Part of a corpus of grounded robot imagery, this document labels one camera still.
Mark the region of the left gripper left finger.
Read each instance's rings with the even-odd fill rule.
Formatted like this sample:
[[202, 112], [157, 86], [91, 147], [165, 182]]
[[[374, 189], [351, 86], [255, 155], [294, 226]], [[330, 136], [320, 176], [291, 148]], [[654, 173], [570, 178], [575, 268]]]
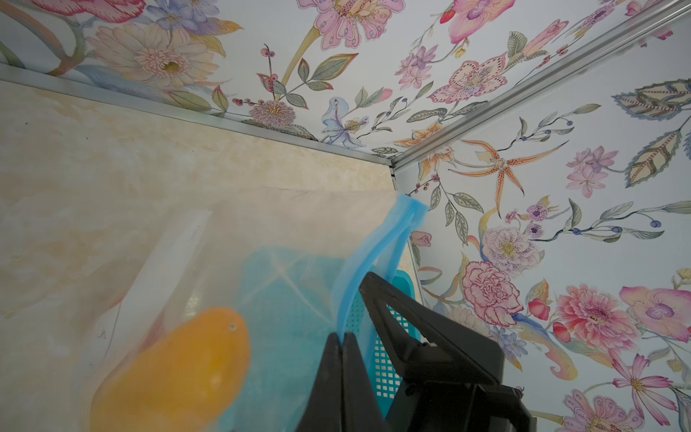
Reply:
[[342, 421], [342, 348], [337, 333], [327, 337], [311, 395], [297, 432], [338, 432]]

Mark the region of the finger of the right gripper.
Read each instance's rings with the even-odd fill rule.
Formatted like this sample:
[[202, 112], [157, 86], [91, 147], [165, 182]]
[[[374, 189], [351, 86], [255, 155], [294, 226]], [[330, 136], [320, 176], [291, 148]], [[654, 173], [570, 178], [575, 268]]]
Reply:
[[359, 293], [403, 380], [502, 383], [505, 355], [497, 342], [426, 308], [373, 272], [365, 276]]

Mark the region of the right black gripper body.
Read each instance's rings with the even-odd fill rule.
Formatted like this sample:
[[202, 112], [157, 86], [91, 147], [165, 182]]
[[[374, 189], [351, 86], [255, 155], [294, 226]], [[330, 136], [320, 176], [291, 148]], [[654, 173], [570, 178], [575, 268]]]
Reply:
[[505, 385], [408, 383], [385, 418], [391, 431], [535, 431], [522, 393]]

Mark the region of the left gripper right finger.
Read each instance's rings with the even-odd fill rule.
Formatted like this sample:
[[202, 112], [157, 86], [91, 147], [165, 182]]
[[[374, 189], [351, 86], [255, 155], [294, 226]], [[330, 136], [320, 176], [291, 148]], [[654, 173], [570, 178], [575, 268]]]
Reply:
[[342, 344], [342, 430], [390, 430], [381, 415], [356, 336], [350, 332], [345, 333]]

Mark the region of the yellow mango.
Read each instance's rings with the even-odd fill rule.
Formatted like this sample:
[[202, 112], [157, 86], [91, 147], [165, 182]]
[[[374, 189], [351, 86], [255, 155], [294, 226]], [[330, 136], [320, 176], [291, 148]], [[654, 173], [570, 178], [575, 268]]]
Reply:
[[90, 410], [93, 431], [203, 431], [234, 403], [251, 363], [248, 326], [228, 308], [204, 311], [109, 380]]

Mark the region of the clear blue-zipper bag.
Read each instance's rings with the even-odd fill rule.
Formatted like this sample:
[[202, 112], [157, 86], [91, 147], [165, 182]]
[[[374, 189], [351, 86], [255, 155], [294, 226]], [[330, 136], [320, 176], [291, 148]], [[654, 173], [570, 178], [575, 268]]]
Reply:
[[251, 363], [241, 393], [203, 431], [295, 431], [327, 337], [356, 336], [372, 370], [376, 332], [359, 287], [397, 273], [428, 208], [394, 192], [268, 189], [182, 215], [126, 295], [95, 322], [71, 390], [78, 431], [102, 387], [209, 309], [245, 320]]

